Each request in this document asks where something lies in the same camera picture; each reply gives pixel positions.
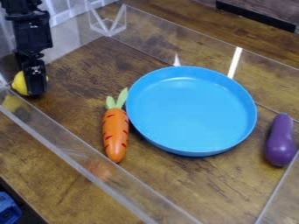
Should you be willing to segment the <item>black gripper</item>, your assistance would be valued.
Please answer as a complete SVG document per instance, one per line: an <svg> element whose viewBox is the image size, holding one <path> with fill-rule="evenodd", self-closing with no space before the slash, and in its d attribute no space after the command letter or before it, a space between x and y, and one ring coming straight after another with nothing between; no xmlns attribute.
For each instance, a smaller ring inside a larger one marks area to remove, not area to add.
<svg viewBox="0 0 299 224"><path fill-rule="evenodd" d="M23 70L27 94L42 95L47 91L48 76L40 58L43 50L52 48L51 13L39 8L43 0L0 0L0 4L4 19L14 26L14 53L19 70Z"/></svg>

